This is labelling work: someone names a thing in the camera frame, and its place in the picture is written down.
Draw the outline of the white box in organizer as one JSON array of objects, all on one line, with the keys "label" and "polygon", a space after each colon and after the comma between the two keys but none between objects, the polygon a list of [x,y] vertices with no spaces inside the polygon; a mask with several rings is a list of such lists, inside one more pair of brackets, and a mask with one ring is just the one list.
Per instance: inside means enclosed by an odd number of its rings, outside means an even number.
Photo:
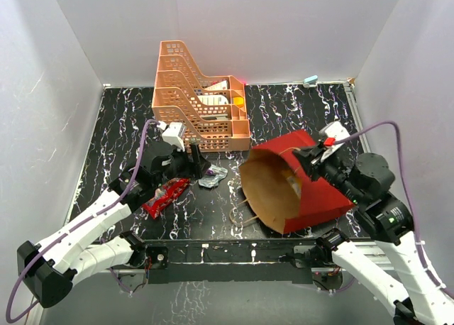
[{"label": "white box in organizer", "polygon": [[205,88],[207,91],[221,91],[229,89],[229,81],[227,79],[214,83]]}]

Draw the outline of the peach plastic file organizer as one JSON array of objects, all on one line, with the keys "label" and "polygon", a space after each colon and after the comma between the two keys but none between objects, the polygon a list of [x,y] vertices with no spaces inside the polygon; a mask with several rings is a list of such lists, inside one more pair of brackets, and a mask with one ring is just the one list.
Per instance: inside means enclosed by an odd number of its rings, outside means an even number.
[{"label": "peach plastic file organizer", "polygon": [[[229,89],[205,90],[225,79]],[[233,97],[243,97],[244,107],[235,106]],[[198,143],[203,152],[246,151],[250,147],[245,84],[232,75],[204,75],[180,40],[160,43],[152,109],[165,123],[184,123],[183,141]]]}]

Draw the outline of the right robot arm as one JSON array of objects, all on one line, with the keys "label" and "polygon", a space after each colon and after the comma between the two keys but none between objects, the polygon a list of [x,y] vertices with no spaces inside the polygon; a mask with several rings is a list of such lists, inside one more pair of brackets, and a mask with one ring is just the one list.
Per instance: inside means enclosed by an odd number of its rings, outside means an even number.
[{"label": "right robot arm", "polygon": [[348,271],[386,307],[395,324],[452,324],[453,298],[433,281],[436,275],[430,272],[421,242],[415,239],[416,222],[389,190],[395,176],[387,161],[381,155],[363,153],[348,167],[323,145],[292,153],[311,180],[324,179],[356,206],[355,219],[387,256],[398,277],[386,273],[336,228],[295,258],[335,264]]}]

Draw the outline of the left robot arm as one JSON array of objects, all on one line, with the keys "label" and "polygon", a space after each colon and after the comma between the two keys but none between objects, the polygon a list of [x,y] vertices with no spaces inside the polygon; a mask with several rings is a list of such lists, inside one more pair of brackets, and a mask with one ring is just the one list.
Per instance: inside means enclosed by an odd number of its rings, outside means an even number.
[{"label": "left robot arm", "polygon": [[178,179],[200,179],[211,167],[199,146],[185,151],[165,141],[140,148],[129,165],[87,207],[59,231],[17,250],[20,282],[44,308],[61,302],[82,280],[116,265],[140,267],[146,259],[143,242],[131,231],[101,245],[95,240],[111,226],[154,199],[165,184]]}]

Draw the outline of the red brown paper bag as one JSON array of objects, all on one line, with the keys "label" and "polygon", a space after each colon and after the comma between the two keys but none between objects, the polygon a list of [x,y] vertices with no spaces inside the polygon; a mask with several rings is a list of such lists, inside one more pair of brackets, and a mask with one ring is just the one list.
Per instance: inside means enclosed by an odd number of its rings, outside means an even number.
[{"label": "red brown paper bag", "polygon": [[280,234],[300,231],[332,221],[354,207],[324,179],[312,182],[292,154],[293,150],[315,145],[305,130],[292,131],[252,147],[248,159],[240,165],[240,183],[253,217]]}]

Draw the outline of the silver foil snack packet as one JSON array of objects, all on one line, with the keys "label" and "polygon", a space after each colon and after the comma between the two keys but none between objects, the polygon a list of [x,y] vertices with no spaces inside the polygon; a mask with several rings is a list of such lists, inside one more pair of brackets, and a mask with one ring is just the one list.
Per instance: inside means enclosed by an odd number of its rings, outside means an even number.
[{"label": "silver foil snack packet", "polygon": [[228,170],[224,167],[217,166],[217,175],[208,176],[204,175],[201,179],[198,180],[200,187],[207,189],[215,188],[219,185],[221,180],[224,180],[227,177]]}]

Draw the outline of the light blue eraser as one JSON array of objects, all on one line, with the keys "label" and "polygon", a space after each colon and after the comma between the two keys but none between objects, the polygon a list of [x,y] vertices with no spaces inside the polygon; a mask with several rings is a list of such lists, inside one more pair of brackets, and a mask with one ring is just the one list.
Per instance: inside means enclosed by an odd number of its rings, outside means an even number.
[{"label": "light blue eraser", "polygon": [[317,75],[312,75],[303,80],[303,86],[306,88],[315,87],[317,85],[319,77]]}]

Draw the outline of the red candy bag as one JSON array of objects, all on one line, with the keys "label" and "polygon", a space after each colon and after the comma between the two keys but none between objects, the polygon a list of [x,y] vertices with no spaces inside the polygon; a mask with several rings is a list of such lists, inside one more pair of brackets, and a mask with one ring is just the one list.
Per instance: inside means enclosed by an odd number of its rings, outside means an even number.
[{"label": "red candy bag", "polygon": [[155,196],[144,203],[142,208],[146,210],[153,219],[157,219],[165,208],[175,201],[190,183],[189,178],[173,178],[164,183],[155,191]]}]

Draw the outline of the orange yellow round object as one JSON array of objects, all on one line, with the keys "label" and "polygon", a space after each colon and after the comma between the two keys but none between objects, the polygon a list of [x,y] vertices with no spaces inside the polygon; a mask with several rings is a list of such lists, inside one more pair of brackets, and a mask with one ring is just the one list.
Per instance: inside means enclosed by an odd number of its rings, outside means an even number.
[{"label": "orange yellow round object", "polygon": [[245,99],[243,97],[233,97],[233,104],[239,108],[244,107]]}]

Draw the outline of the aluminium front rail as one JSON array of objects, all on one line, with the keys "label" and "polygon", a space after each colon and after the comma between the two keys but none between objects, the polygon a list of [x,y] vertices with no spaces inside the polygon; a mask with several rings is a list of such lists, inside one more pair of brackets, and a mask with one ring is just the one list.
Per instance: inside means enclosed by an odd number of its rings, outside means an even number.
[{"label": "aluminium front rail", "polygon": [[306,254],[315,245],[311,239],[268,239],[236,241],[147,241],[149,256],[162,251],[167,264],[229,265],[275,264],[298,255],[297,267],[327,268],[332,264],[320,255]]}]

